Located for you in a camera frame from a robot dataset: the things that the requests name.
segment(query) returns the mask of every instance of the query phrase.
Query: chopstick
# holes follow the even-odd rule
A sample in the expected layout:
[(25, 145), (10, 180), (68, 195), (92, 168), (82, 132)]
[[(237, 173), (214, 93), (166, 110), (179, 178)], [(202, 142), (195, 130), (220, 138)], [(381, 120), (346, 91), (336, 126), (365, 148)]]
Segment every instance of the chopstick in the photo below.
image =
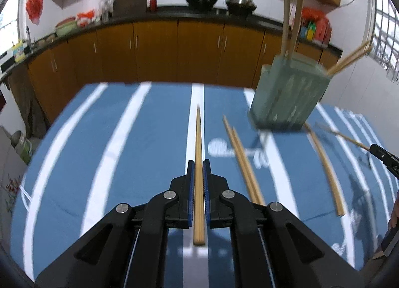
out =
[(227, 134), (229, 135), (231, 146), (235, 151), (238, 164), (243, 174), (250, 200), (255, 204), (266, 206), (265, 199), (263, 198), (258, 181), (256, 180), (255, 174), (247, 158), (247, 155), (245, 154), (243, 144), (237, 134), (237, 131), (234, 128), (232, 129), (230, 127), (226, 116), (223, 116), (223, 122), (226, 127)]
[(323, 130), (325, 130), (325, 131), (331, 133), (331, 134), (341, 136), (342, 138), (344, 138), (344, 139), (347, 140), (348, 142), (351, 142), (351, 143), (355, 144), (356, 146), (358, 146), (358, 147), (360, 147), (360, 148), (362, 148), (362, 149), (365, 149), (366, 151), (370, 151), (370, 148), (367, 147), (366, 145), (364, 145), (363, 143), (360, 143), (360, 142), (358, 142), (358, 141), (355, 141), (354, 139), (351, 139), (350, 137), (348, 137), (348, 136), (346, 136), (346, 135), (344, 135), (344, 134), (342, 134), (342, 133), (340, 133), (340, 132), (338, 132), (338, 131), (334, 131), (334, 130), (332, 130), (331, 128), (329, 128), (329, 127), (327, 127), (327, 126), (324, 126), (324, 125), (321, 125), (321, 124), (318, 124), (318, 123), (316, 123), (315, 125), (316, 125), (317, 127), (320, 127), (321, 129), (323, 129)]
[(284, 21), (283, 21), (283, 38), (281, 40), (281, 56), (285, 57), (287, 52), (288, 29), (290, 20), (290, 4), (291, 0), (284, 0)]
[(351, 52), (347, 57), (345, 57), (336, 65), (334, 65), (332, 68), (330, 68), (327, 71), (327, 75), (335, 75), (341, 72), (343, 69), (347, 68), (349, 65), (360, 59), (366, 53), (370, 52), (372, 49), (371, 45), (369, 45), (366, 49), (364, 49), (369, 43), (370, 43), (369, 40), (364, 41), (358, 48), (356, 48), (356, 50)]
[(195, 246), (205, 245), (205, 206), (202, 173), (201, 113), (197, 107), (196, 162), (194, 184), (194, 239)]
[(297, 43), (298, 33), (300, 29), (300, 21), (302, 17), (303, 0), (297, 0), (297, 7), (295, 9), (295, 19), (293, 25), (293, 33), (291, 35), (290, 49), (288, 51), (288, 60), (293, 57), (295, 45)]
[(304, 123), (304, 127), (309, 132), (309, 134), (312, 138), (312, 141), (314, 143), (314, 146), (316, 147), (317, 154), (318, 154), (320, 161), (323, 165), (323, 169), (326, 174), (328, 183), (330, 185), (330, 188), (332, 191), (332, 196), (334, 198), (336, 214), (337, 214), (337, 216), (343, 216), (343, 215), (345, 215), (344, 205), (342, 203), (341, 194), (338, 190), (338, 185), (337, 185), (336, 179), (333, 175), (332, 166), (330, 165), (330, 163), (328, 161), (326, 151), (324, 150), (316, 133), (311, 129), (310, 125), (308, 123)]

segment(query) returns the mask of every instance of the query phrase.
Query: metal screw cap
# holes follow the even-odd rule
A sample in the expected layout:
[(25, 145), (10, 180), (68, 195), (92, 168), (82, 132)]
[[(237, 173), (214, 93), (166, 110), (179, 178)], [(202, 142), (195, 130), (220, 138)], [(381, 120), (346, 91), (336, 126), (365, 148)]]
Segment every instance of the metal screw cap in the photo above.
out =
[(233, 198), (234, 197), (234, 191), (233, 190), (225, 190), (224, 192), (222, 192), (222, 196), (224, 198)]
[(128, 211), (128, 209), (129, 209), (129, 205), (128, 204), (119, 204), (116, 207), (116, 211), (119, 212), (119, 213), (125, 213), (125, 212)]
[(274, 202), (270, 204), (270, 209), (274, 212), (280, 212), (283, 210), (283, 205), (278, 202)]
[(176, 192), (172, 190), (168, 190), (167, 192), (164, 192), (164, 198), (166, 199), (173, 199), (176, 197)]

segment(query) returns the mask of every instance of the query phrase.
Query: table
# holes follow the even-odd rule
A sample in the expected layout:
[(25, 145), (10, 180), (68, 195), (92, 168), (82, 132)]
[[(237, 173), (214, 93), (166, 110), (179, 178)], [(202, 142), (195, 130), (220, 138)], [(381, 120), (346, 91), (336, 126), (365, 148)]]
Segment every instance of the table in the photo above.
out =
[[(353, 267), (382, 239), (398, 190), (383, 165), (315, 123), (370, 145), (379, 142), (362, 115), (318, 104), (308, 119), (344, 197), (336, 217), (320, 159), (305, 132), (256, 131), (247, 113), (251, 89), (202, 84), (89, 84), (64, 109), (34, 155), (17, 197), (11, 255), (32, 279), (121, 202), (144, 204), (186, 173), (195, 155), (197, 106), (203, 157), (212, 173), (248, 196), (222, 115), (245, 147), (267, 203), (280, 201)], [(170, 230), (165, 287), (233, 287), (228, 229)]]

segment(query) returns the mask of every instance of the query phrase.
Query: blue gripper pad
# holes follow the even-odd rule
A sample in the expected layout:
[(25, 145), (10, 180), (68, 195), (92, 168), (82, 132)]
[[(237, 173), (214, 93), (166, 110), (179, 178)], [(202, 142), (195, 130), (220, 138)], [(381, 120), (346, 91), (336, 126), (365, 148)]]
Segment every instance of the blue gripper pad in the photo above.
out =
[(187, 166), (187, 174), (190, 173), (191, 168), (191, 177), (190, 177), (190, 194), (188, 200), (188, 226), (193, 226), (193, 211), (194, 211), (194, 175), (195, 175), (195, 163), (194, 161), (189, 161)]
[(210, 173), (210, 165), (209, 163), (202, 164), (202, 172), (203, 172), (203, 196), (205, 201), (205, 217), (206, 217), (206, 224), (209, 226), (211, 221), (211, 213), (210, 213), (210, 203), (209, 203), (209, 188), (208, 188), (208, 178), (207, 178), (207, 168), (209, 168)]

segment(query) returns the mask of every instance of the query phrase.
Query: black countertop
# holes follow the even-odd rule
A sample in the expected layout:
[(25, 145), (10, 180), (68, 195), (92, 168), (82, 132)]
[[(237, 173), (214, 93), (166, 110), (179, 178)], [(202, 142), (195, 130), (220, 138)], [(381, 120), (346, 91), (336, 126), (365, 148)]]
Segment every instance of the black countertop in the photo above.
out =
[[(113, 25), (130, 23), (130, 22), (142, 22), (151, 20), (200, 20), (202, 22), (213, 22), (220, 24), (231, 24), (235, 26), (251, 28), (256, 30), (267, 30), (270, 33), (282, 34), (283, 24), (269, 18), (265, 18), (257, 15), (250, 15), (246, 18), (229, 15), (226, 9), (214, 8), (211, 12), (201, 13), (190, 10), (187, 6), (161, 6), (158, 7), (156, 13), (146, 12), (145, 14), (130, 15), (127, 17), (110, 18), (107, 22), (92, 23), (84, 28), (77, 28), (76, 30), (70, 32), (69, 34), (61, 37), (55, 38), (52, 42), (41, 46), (40, 48), (35, 48), (32, 52), (25, 55), (25, 58), (20, 62), (15, 63), (13, 58), (10, 58), (6, 63), (1, 66), (1, 70), (5, 68), (5, 71), (0, 77), (0, 84), (10, 76), (13, 70), (20, 64), (27, 64), (39, 54), (44, 51), (54, 48), (58, 44), (65, 42), (66, 40), (73, 38), (75, 36), (98, 30), (101, 28), (106, 28)], [(321, 47), (313, 42), (299, 38), (301, 43), (309, 44), (315, 48), (321, 49)], [(342, 50), (329, 44), (328, 50), (334, 55), (341, 57)]]

